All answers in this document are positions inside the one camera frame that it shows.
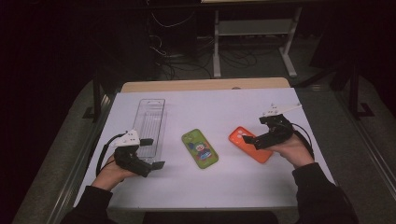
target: transparent rectangular container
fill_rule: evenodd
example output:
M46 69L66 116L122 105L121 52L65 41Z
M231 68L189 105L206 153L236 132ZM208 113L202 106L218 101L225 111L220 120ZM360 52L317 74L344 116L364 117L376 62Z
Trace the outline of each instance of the transparent rectangular container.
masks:
M163 134L165 130L166 113L164 99L140 100L134 119L134 129L140 139L151 138L151 146L140 147L137 150L139 159L153 163L161 159L163 149Z

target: person's left hand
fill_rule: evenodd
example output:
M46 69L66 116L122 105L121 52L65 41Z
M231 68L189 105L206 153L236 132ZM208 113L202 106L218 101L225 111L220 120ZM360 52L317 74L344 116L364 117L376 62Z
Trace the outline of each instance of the person's left hand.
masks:
M99 189L112 190L123 179L136 175L137 174L120 168L114 160L114 155L112 155L108 158L106 165L102 168L102 171L92 182L91 186Z

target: white tabletop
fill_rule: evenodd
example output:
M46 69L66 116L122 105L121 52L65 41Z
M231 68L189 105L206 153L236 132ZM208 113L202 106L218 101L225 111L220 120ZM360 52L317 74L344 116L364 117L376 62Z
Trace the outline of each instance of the white tabletop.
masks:
M165 99L166 126L161 160L165 166L147 178L125 179L113 189L109 207L133 210L258 209L296 206L293 167L277 153L261 164L235 147L229 134L243 126L256 135L268 132L260 124L262 112L276 105L299 102L295 90L255 89L221 91L157 91L119 93L92 156L75 204L95 178L103 145L114 135L133 128L141 99ZM333 182L303 108L285 114L302 126L312 140L316 161ZM219 161L200 169L181 141L181 135L200 129L219 154ZM110 147L108 158L115 148Z

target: black long-sleeve shirt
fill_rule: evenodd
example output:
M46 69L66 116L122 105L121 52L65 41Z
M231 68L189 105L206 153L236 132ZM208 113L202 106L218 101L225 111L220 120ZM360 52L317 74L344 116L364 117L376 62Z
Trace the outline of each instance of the black long-sleeve shirt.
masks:
M326 178L317 163L300 167L292 174L298 186L301 223L358 223L344 192ZM110 191L87 186L78 205L64 217L62 224L115 223L106 212L112 195Z

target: cartoon character print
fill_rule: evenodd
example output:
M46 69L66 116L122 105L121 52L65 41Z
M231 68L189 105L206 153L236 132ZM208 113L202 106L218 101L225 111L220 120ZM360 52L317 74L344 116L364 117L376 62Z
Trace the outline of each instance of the cartoon character print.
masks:
M207 144L203 143L203 142L198 142L198 143L189 143L189 147L192 150L197 151L197 159L200 161L204 161L207 158L212 156L212 153L210 152L210 149L207 148L206 146Z

